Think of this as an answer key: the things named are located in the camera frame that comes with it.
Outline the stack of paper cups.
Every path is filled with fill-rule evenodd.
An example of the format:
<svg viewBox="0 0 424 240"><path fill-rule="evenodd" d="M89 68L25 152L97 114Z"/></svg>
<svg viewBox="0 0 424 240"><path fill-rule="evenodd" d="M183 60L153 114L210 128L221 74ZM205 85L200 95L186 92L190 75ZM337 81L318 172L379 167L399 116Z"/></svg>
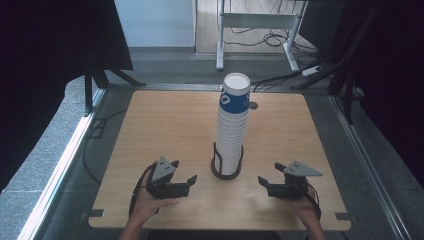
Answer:
<svg viewBox="0 0 424 240"><path fill-rule="evenodd" d="M250 79L230 73L223 81L219 98L216 146L223 159L223 173L237 168L249 115Z"/></svg>

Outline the black wire cup holder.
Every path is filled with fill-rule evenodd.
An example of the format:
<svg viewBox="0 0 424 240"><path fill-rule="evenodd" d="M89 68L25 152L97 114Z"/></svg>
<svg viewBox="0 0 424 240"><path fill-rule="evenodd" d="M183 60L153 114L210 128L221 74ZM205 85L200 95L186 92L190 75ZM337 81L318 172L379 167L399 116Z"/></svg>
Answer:
<svg viewBox="0 0 424 240"><path fill-rule="evenodd" d="M241 146L240 157L237 162L237 168L232 174L223 173L223 159L221 154L217 150L216 143L213 143L213 158L211 159L210 168L215 177L221 180L232 180L239 176L242 167L242 161L244 157L244 146Z"/></svg>

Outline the person's left hand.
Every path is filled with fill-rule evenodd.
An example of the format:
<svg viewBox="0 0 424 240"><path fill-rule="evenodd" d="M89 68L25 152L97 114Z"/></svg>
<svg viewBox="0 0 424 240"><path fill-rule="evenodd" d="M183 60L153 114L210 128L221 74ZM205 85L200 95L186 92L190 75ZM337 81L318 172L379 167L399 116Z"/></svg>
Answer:
<svg viewBox="0 0 424 240"><path fill-rule="evenodd" d="M155 199L145 187L141 187L130 214L129 222L136 227L142 227L161 207L168 207L176 204L178 204L177 199Z"/></svg>

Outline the black curtain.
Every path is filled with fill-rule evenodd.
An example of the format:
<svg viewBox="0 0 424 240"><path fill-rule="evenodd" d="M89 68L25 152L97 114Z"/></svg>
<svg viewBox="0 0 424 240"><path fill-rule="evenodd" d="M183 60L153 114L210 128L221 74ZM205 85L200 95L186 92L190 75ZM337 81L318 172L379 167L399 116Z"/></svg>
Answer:
<svg viewBox="0 0 424 240"><path fill-rule="evenodd" d="M91 66L132 68L115 0L0 0L0 191Z"/></svg>
<svg viewBox="0 0 424 240"><path fill-rule="evenodd" d="M424 0L345 1L345 25L379 8L351 72L362 108L424 187Z"/></svg>

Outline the black metal stand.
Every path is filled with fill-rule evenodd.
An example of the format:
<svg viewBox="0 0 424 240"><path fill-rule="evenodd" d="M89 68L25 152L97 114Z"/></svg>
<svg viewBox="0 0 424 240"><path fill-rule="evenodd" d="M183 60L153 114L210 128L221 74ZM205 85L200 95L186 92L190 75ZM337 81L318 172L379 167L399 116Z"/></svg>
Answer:
<svg viewBox="0 0 424 240"><path fill-rule="evenodd" d="M367 31L380 11L384 1L385 0L368 0L369 7L366 9L364 20L358 27L358 30L356 31L345 55L338 63L329 69L322 71L312 79L299 85L292 86L292 89L294 90L304 90L309 86L312 86L315 83L323 80L324 78L330 75L334 75L334 78L331 80L327 87L327 92L330 95L337 95L340 93L341 89L344 89L343 115L349 124L352 124L351 109L354 87L354 80L352 77L353 59Z"/></svg>

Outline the white power strip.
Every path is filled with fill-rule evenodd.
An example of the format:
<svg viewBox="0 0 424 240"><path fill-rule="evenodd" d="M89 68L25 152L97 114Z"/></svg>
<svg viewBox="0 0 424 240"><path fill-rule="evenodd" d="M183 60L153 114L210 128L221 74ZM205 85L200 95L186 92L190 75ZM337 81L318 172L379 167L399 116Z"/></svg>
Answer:
<svg viewBox="0 0 424 240"><path fill-rule="evenodd" d="M316 74L316 73L318 73L318 72L320 72L322 70L323 69L320 66L310 67L310 68L305 69L305 70L302 71L302 76L303 77L308 77L308 76L313 75L313 74Z"/></svg>

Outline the person's right hand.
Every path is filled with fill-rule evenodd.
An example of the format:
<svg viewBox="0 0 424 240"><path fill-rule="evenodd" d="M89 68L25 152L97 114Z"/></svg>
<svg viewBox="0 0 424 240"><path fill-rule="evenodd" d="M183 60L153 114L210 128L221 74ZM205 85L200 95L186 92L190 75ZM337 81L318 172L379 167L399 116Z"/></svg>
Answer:
<svg viewBox="0 0 424 240"><path fill-rule="evenodd" d="M305 227L311 227L319 223L319 217L314 207L315 192L311 187L308 187L306 196L299 199L286 200L286 203Z"/></svg>

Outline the white metal desk frame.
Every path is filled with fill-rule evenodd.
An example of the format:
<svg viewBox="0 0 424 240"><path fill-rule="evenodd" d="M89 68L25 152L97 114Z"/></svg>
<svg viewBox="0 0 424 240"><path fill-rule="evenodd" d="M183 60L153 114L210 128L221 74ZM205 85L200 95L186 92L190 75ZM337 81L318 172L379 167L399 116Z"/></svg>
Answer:
<svg viewBox="0 0 424 240"><path fill-rule="evenodd" d="M307 1L303 1L295 15L230 13L225 11L225 0L218 0L217 24L219 35L216 50L216 69L222 70L224 68L225 28L283 29L289 30L288 40L283 44L286 58L291 70L299 72L300 69L292 49L306 6Z"/></svg>

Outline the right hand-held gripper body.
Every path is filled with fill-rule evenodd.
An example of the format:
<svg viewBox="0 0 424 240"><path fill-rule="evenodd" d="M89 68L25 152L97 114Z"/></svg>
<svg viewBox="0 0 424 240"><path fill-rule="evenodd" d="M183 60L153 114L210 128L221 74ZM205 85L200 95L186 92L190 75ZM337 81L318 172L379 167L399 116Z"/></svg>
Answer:
<svg viewBox="0 0 424 240"><path fill-rule="evenodd" d="M283 199L299 199L308 192L308 177L319 177L322 173L301 162L294 161L282 172L283 184L268 183L266 187L269 197Z"/></svg>

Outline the black tripod stand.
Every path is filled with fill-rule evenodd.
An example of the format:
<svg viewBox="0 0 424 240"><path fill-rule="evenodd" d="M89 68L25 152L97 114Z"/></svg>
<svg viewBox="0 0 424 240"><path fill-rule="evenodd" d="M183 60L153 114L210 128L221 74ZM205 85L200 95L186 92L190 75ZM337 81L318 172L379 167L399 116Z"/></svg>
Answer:
<svg viewBox="0 0 424 240"><path fill-rule="evenodd" d="M90 51L85 54L85 58L85 115L88 116L93 112L94 109L92 82L95 82L97 87L100 89L107 89L109 86L109 80L105 74L104 64L100 60L97 60ZM113 74L133 86L146 86L146 83L134 79L122 70L111 67L107 67L107 70L111 71Z"/></svg>

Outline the aluminium floor rail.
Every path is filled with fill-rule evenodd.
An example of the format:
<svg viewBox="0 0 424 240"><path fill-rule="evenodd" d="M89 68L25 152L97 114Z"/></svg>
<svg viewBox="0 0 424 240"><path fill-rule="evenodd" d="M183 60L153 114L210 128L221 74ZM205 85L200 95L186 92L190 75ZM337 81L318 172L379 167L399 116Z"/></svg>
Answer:
<svg viewBox="0 0 424 240"><path fill-rule="evenodd" d="M164 84L147 83L145 86L131 84L110 84L109 89L128 89L135 90L159 90L159 91L208 91L220 92L222 85L219 84Z"/></svg>
<svg viewBox="0 0 424 240"><path fill-rule="evenodd" d="M67 145L61 152L61 156L57 159L54 169L51 171L49 179L43 190L31 190L31 193L39 193L39 197L37 202L34 204L31 213L28 215L20 234L16 237L16 240L35 239L40 227L48 215L49 209L54 202L67 171L77 154L78 148L80 147L80 144L94 119L98 106L106 93L106 90L101 89L97 89L94 92L94 95L90 98L90 102L93 105L92 112L84 112L78 119L78 123L73 129L72 136L67 141Z"/></svg>
<svg viewBox="0 0 424 240"><path fill-rule="evenodd" d="M329 100L338 116L342 128L351 143L357 159L371 185L372 190L382 208L382 211L397 240L412 240L411 235L381 178L379 177L368 152L365 150L353 125L349 123L344 115L342 103L336 96L329 96Z"/></svg>

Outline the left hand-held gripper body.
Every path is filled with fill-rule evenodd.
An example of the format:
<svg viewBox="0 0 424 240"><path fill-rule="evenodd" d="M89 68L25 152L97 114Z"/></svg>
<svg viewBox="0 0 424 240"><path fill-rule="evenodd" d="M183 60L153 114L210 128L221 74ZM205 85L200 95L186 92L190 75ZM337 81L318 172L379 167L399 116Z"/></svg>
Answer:
<svg viewBox="0 0 424 240"><path fill-rule="evenodd" d="M157 199L181 198L189 195L190 186L185 183L172 183L171 179L177 168L174 168L167 159L160 157L153 164L146 188Z"/></svg>

